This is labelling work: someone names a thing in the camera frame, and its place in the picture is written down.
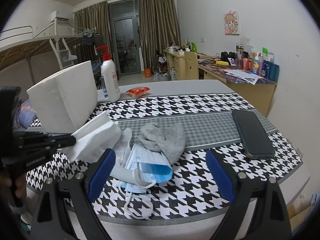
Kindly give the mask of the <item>blue plaid quilt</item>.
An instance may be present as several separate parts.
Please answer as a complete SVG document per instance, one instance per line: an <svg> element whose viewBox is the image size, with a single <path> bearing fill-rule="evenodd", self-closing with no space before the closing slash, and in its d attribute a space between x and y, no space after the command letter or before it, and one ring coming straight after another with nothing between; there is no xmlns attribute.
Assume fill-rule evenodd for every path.
<svg viewBox="0 0 320 240"><path fill-rule="evenodd" d="M24 102L20 100L14 114L13 128L28 128L36 118L36 112L30 99L25 100Z"/></svg>

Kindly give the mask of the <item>orange bag on floor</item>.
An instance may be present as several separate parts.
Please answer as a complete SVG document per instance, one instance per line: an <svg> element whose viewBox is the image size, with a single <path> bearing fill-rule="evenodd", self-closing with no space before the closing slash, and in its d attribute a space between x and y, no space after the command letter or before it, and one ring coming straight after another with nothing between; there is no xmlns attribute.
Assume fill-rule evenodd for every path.
<svg viewBox="0 0 320 240"><path fill-rule="evenodd" d="M150 70L150 68L144 69L144 75L145 77L152 77L152 71Z"/></svg>

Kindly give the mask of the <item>white styrofoam box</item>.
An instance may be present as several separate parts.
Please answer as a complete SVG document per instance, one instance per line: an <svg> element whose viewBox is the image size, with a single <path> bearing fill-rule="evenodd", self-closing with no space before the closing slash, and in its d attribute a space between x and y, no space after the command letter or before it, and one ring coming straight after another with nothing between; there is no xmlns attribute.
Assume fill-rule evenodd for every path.
<svg viewBox="0 0 320 240"><path fill-rule="evenodd" d="M75 132L98 101L91 61L52 74L30 87L27 94L46 132Z"/></svg>

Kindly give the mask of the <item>white pump bottle red cap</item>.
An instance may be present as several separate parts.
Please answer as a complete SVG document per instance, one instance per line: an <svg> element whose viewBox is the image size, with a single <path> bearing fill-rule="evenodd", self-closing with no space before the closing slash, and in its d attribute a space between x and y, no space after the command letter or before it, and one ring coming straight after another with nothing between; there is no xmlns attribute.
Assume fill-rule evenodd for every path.
<svg viewBox="0 0 320 240"><path fill-rule="evenodd" d="M108 51L108 46L99 46L96 50L102 51L103 63L101 70L101 84L103 86L103 94L110 102L116 102L120 99L120 89L118 85L118 77L116 65L112 60L112 56Z"/></svg>

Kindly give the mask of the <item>houndstooth table mat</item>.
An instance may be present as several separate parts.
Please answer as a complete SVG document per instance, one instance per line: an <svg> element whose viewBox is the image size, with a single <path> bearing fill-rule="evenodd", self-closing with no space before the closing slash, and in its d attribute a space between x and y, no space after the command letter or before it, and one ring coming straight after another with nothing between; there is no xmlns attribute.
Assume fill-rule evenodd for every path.
<svg viewBox="0 0 320 240"><path fill-rule="evenodd" d="M247 157L235 112L257 118L268 136L270 157ZM116 164L93 207L97 215L114 220L183 221L227 207L206 165L209 150L251 179L284 181L303 163L289 141L236 93L99 103L85 123L97 124L93 138L80 135L82 148L55 154L27 173L27 184L40 191L47 178L71 179L111 147Z"/></svg>

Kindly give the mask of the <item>right brown curtain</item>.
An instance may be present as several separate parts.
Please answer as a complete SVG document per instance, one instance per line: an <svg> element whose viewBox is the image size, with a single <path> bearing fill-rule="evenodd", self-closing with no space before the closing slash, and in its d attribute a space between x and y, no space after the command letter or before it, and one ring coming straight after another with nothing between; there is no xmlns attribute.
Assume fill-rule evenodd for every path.
<svg viewBox="0 0 320 240"><path fill-rule="evenodd" d="M153 68L156 51L181 44L174 0L138 0L139 39L145 68Z"/></svg>

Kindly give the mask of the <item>glass balcony door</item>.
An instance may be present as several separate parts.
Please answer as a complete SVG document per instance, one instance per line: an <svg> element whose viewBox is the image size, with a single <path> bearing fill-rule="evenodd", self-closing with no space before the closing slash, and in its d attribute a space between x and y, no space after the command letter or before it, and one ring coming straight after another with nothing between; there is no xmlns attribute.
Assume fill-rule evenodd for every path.
<svg viewBox="0 0 320 240"><path fill-rule="evenodd" d="M109 4L112 49L120 76L141 72L138 0Z"/></svg>

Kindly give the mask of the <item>white papers on desk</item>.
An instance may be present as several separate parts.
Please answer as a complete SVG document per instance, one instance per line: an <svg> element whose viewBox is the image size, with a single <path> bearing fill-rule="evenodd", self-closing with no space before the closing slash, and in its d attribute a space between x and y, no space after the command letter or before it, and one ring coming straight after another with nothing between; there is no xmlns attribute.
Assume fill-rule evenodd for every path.
<svg viewBox="0 0 320 240"><path fill-rule="evenodd" d="M224 72L227 75L233 76L240 78L252 85L255 85L261 77L259 75L253 74L253 73L248 73L246 71L240 70L240 69L227 69L224 70Z"/></svg>

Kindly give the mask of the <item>white metal bunk bed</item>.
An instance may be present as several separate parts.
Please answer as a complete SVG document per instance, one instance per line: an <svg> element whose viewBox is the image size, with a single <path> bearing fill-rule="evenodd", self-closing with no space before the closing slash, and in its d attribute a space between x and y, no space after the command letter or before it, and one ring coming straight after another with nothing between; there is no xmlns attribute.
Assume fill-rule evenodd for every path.
<svg viewBox="0 0 320 240"><path fill-rule="evenodd" d="M59 34L58 25L59 24L66 24L68 27L72 29L72 35L62 35ZM76 47L81 44L82 38L79 34L74 32L74 26L72 26L69 22L62 22L62 21L55 21L51 22L47 27L45 27L42 31L38 34L34 35L33 27L31 25L23 25L20 27L14 27L7 30L2 31L1 33L7 33L10 31L17 31L19 29L26 29L28 28L29 31L24 33L16 33L14 35L9 35L6 37L1 38L1 41L5 41L8 39L12 39L18 36L23 35L31 35L31 39L22 40L18 42L14 42L8 44L6 46L1 47L1 70L5 70L8 67L16 64L20 61L26 60L28 62L29 72L31 76L31 80L35 81L34 74L31 66L31 58L33 56L41 55L52 50L49 39L52 38L53 40L57 38L67 38L67 44L72 47Z"/></svg>

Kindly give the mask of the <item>grey sock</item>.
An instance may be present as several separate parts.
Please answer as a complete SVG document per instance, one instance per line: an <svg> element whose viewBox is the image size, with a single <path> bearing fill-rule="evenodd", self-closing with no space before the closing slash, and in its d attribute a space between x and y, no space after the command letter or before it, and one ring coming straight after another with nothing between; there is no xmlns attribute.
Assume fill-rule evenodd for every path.
<svg viewBox="0 0 320 240"><path fill-rule="evenodd" d="M140 129L138 140L146 149L163 153L171 165L178 161L186 145L185 132L180 122L166 129L150 122Z"/></svg>

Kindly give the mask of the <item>white air conditioner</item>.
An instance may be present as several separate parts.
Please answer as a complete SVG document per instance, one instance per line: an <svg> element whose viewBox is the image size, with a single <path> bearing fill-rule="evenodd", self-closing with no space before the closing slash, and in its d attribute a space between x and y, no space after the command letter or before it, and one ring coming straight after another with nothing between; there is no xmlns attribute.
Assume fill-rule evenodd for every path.
<svg viewBox="0 0 320 240"><path fill-rule="evenodd" d="M55 21L69 22L70 18L62 15L61 13L59 13L59 11L56 10L51 13L51 22Z"/></svg>

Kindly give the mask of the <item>white tissue paper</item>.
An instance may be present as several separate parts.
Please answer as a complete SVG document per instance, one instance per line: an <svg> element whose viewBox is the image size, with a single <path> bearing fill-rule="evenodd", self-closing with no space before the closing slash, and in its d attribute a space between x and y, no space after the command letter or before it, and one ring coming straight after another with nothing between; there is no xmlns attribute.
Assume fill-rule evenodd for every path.
<svg viewBox="0 0 320 240"><path fill-rule="evenodd" d="M72 136L76 139L75 145L62 149L70 162L77 160L95 163L110 148L116 154L111 176L118 180L124 180L125 177L132 179L129 170L125 168L131 152L130 128L122 130L118 122L112 121L104 111L72 133Z"/></svg>

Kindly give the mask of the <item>white ladder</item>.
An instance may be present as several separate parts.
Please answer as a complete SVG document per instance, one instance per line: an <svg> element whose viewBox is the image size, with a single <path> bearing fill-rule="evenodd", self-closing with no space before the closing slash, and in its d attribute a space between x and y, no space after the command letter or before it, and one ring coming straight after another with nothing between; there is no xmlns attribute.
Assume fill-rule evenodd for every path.
<svg viewBox="0 0 320 240"><path fill-rule="evenodd" d="M66 69L75 65L78 57L72 54L70 46L67 44L67 38L52 38L49 39L49 44L55 54L60 70Z"/></svg>

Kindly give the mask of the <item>wooden desk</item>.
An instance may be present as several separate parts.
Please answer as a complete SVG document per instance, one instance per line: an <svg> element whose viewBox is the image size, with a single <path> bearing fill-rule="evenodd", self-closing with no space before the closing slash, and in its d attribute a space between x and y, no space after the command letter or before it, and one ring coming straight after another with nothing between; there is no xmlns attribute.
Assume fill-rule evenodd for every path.
<svg viewBox="0 0 320 240"><path fill-rule="evenodd" d="M168 68L175 69L176 80L185 79L185 58L175 51L163 51L167 58ZM264 116L267 116L271 107L273 95L277 84L267 79L259 79L255 85L252 85L240 78L227 75L223 68L213 63L212 59L198 59L199 79L218 80L236 93L240 94L249 103L251 103Z"/></svg>

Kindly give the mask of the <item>left brown curtain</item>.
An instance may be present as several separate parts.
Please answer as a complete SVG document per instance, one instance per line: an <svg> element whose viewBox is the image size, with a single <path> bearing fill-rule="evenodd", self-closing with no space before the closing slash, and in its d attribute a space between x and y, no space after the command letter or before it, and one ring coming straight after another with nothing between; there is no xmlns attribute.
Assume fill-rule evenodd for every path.
<svg viewBox="0 0 320 240"><path fill-rule="evenodd" d="M76 46L79 62L95 61L95 47L107 45L111 52L111 28L107 2L86 7L74 13L74 32L82 38Z"/></svg>

